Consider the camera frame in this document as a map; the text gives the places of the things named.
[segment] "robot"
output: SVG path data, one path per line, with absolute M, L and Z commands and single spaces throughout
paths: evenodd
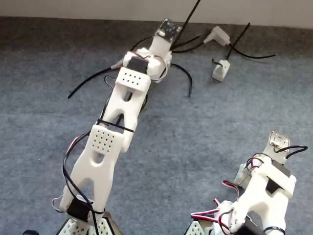
M 290 145 L 290 139 L 275 131 L 262 153 L 241 164 L 234 183 L 223 184 L 237 191 L 235 202 L 214 199 L 217 208 L 192 213 L 194 221 L 186 235 L 284 235 L 288 201 L 293 196 L 296 178 L 284 166 L 287 159 L 308 147 Z M 244 193 L 239 197 L 239 187 Z M 258 227 L 248 213 L 254 211 L 262 220 Z
M 67 213 L 69 219 L 57 235 L 121 234 L 105 211 L 114 167 L 119 154 L 126 152 L 130 146 L 151 82 L 158 83 L 166 76 L 172 60 L 170 49 L 180 31 L 181 27 L 165 19 L 154 34 L 149 49 L 129 51 L 111 67 L 120 69 L 100 118 L 89 132 L 73 140 L 64 158 L 62 171 L 66 186 L 63 195 L 56 198 L 61 202 L 55 209 Z M 120 115 L 123 115 L 124 125 L 120 125 L 120 121 L 114 122 Z M 69 154 L 86 136 L 85 149 L 69 174 L 66 167 Z M 81 192 L 87 180 L 93 182 L 93 199 L 88 199 Z

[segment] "white wall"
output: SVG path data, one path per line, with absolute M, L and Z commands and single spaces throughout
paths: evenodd
M 196 0 L 0 0 L 0 16 L 184 21 Z M 202 0 L 191 22 L 313 28 L 312 0 Z

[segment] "black cable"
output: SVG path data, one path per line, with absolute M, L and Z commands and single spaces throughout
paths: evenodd
M 109 72 L 109 71 L 112 71 L 111 67 L 108 67 L 104 70 L 101 70 L 93 75 L 91 75 L 90 77 L 86 78 L 84 81 L 82 81 L 69 95 L 68 95 L 68 99 L 70 99 L 83 85 L 85 85 L 87 82 L 91 81 L 92 79 L 94 79 L 95 77 L 103 74 L 103 73 L 106 73 L 106 72 Z
M 289 153 L 289 154 L 286 156 L 286 159 L 288 159 L 289 157 L 291 157 L 292 155 L 294 155 L 294 154 L 296 154 L 296 153 L 300 153 L 300 152 L 303 152 L 303 151 L 305 151 L 305 150 L 308 149 L 308 147 L 305 146 L 305 145 L 291 145 L 291 146 L 288 146 L 288 147 L 285 147 L 285 148 L 281 148 L 281 149 L 278 149 L 278 150 L 275 150 L 275 149 L 274 149 L 274 152 L 275 152 L 275 153 L 280 153 L 280 152 L 283 152 L 283 151 L 285 151 L 285 150 L 287 150 L 287 149 L 291 149 L 291 148 L 301 148 L 301 149 L 296 150 L 296 151 L 294 151 L 294 152 L 292 152 L 292 153 Z
M 146 40 L 148 40 L 148 39 L 150 39 L 150 38 L 152 38 L 152 36 L 149 36 L 149 37 L 146 37 L 146 38 L 141 39 L 141 40 L 138 41 L 135 45 L 133 45 L 133 47 L 132 47 L 129 51 L 133 51 L 133 50 L 136 48 L 136 46 L 138 46 L 140 43 L 142 43 L 142 42 L 144 42 L 144 41 L 146 41 Z
M 199 47 L 201 47 L 202 45 L 204 45 L 203 41 L 199 42 L 198 44 L 195 44 L 194 46 L 188 48 L 188 49 L 185 49 L 185 50 L 173 50 L 172 53 L 185 53 L 185 52 L 189 52 L 189 51 L 192 51 L 192 50 L 195 50 Z
M 115 126 L 117 128 L 123 129 L 125 131 L 129 131 L 129 132 L 133 132 L 134 133 L 134 130 L 132 130 L 132 129 L 129 129 L 129 128 L 125 127 L 125 126 L 120 126 L 118 124 L 115 124 L 115 123 L 112 123 L 112 122 L 109 122 L 109 121 L 104 121 L 104 120 L 98 119 L 98 122 L 106 124 L 106 125 L 109 125 L 109 126 Z
M 229 46 L 235 51 L 237 52 L 238 54 L 244 56 L 244 57 L 247 57 L 247 58 L 250 58 L 250 59 L 267 59 L 267 58 L 271 58 L 271 57 L 274 57 L 276 56 L 276 54 L 273 54 L 273 55 L 266 55 L 266 56 L 251 56 L 251 55 L 247 55 L 247 54 L 244 54 L 243 52 L 237 50 L 233 44 L 229 44 Z
M 183 72 L 188 76 L 188 79 L 189 79 L 188 98 L 190 98 L 191 92 L 192 92 L 192 84 L 193 84 L 193 82 L 192 82 L 192 77 L 191 77 L 190 73 L 189 73 L 186 69 L 184 69 L 182 66 L 180 66 L 180 65 L 178 65 L 178 64 L 171 63 L 171 66 L 172 66 L 172 67 L 175 67 L 175 68 L 177 68 L 177 69 L 179 69 L 179 70 L 181 70 L 181 71 L 183 71 Z
M 239 37 L 236 39 L 236 41 L 234 42 L 233 46 L 235 46 L 235 45 L 239 42 L 239 40 L 242 38 L 242 36 L 245 34 L 245 32 L 248 30 L 249 27 L 250 27 L 250 23 L 248 23 L 248 24 L 246 25 L 245 29 L 241 32 L 241 34 L 239 35 Z M 231 47 L 231 48 L 229 49 L 229 52 L 228 52 L 227 56 L 226 56 L 226 60 L 229 59 L 230 54 L 232 53 L 232 51 L 233 51 L 233 48 Z
M 63 164 L 62 164 L 62 172 L 63 172 L 63 175 L 64 175 L 64 178 L 65 178 L 65 182 L 66 182 L 66 185 L 67 185 L 67 188 L 69 190 L 69 192 L 72 194 L 72 196 L 80 201 L 76 195 L 73 193 L 73 191 L 70 189 L 69 185 L 68 185 L 68 181 L 71 183 L 71 185 L 75 188 L 75 190 L 83 197 L 83 199 L 86 201 L 86 203 L 88 204 L 88 209 L 91 211 L 91 214 L 92 214 L 92 219 L 93 219 L 93 223 L 94 223 L 94 227 L 95 227 L 95 230 L 96 230 L 96 234 L 99 235 L 99 231 L 98 231 L 98 225 L 97 225 L 97 221 L 96 221 L 96 217 L 95 217 L 95 214 L 102 214 L 104 213 L 104 211 L 102 212 L 98 212 L 98 211 L 95 211 L 91 205 L 91 202 L 89 201 L 89 199 L 84 195 L 84 193 L 75 185 L 75 183 L 72 181 L 70 175 L 68 174 L 67 170 L 66 170 L 66 162 L 68 160 L 68 157 L 69 157 L 69 154 L 71 153 L 72 149 L 74 148 L 74 146 L 79 143 L 82 139 L 84 139 L 84 137 L 88 136 L 90 134 L 90 131 L 83 134 L 82 136 L 80 136 L 76 142 L 73 143 L 73 145 L 71 146 L 71 148 L 66 152 L 65 156 L 64 156 L 64 159 L 63 159 Z
M 283 230 L 282 228 L 276 227 L 276 226 L 267 227 L 266 229 L 263 230 L 263 232 L 265 233 L 268 230 L 278 230 L 278 231 L 282 232 L 284 235 L 286 234 L 285 230 Z
M 184 45 L 186 45 L 186 44 L 188 44 L 188 43 L 191 43 L 191 42 L 197 40 L 199 37 L 201 37 L 201 35 L 202 35 L 202 34 L 198 34 L 198 35 L 196 35 L 195 37 L 193 37 L 193 38 L 191 38 L 191 39 L 189 39 L 189 40 L 187 40 L 187 41 L 185 41 L 185 42 L 177 43 L 175 46 L 172 47 L 172 50 L 174 50 L 174 49 L 176 49 L 176 48 L 178 48 L 178 47 L 182 47 L 182 46 L 184 46 Z
M 182 26 L 182 28 L 181 28 L 181 31 L 179 32 L 178 36 L 176 37 L 176 39 L 174 40 L 174 42 L 173 42 L 173 44 L 172 44 L 172 46 L 171 46 L 171 50 L 172 50 L 172 47 L 174 47 L 175 44 L 179 41 L 179 39 L 180 39 L 180 37 L 181 37 L 183 31 L 185 30 L 187 24 L 189 23 L 190 18 L 192 17 L 192 15 L 194 14 L 195 10 L 197 9 L 197 7 L 198 7 L 200 1 L 201 1 L 201 0 L 197 0 L 197 2 L 196 2 L 196 4 L 195 4 L 194 8 L 192 8 L 191 12 L 189 13 L 189 16 L 187 17 L 185 23 L 183 24 L 183 26 Z

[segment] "white connector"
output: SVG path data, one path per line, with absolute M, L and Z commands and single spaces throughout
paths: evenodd
M 230 44 L 230 37 L 218 26 L 212 29 L 211 33 L 206 37 L 206 39 L 204 39 L 203 43 L 206 44 L 212 40 L 217 41 L 221 46 Z
M 220 82 L 223 82 L 229 67 L 230 63 L 227 60 L 220 60 L 213 70 L 212 77 Z

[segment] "gray carpet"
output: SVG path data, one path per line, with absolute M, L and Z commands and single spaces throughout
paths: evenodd
M 72 139 L 89 130 L 110 90 L 99 77 L 72 99 L 87 75 L 115 63 L 159 23 L 0 18 L 0 234 L 36 229 L 53 235 L 66 219 L 50 206 L 62 193 L 61 163 Z M 212 25 L 190 24 L 185 37 Z M 243 26 L 222 25 L 231 36 Z M 287 234 L 313 229 L 313 30 L 252 26 L 223 83 L 210 78 L 211 58 L 227 49 L 216 43 L 173 62 L 179 70 L 153 84 L 131 147 L 117 162 L 107 204 L 126 235 L 181 235 L 190 213 L 214 207 L 212 199 L 235 199 L 222 180 L 262 151 L 271 129 L 306 144 L 287 167 L 297 177 L 286 214 Z M 72 163 L 83 145 L 71 156 Z

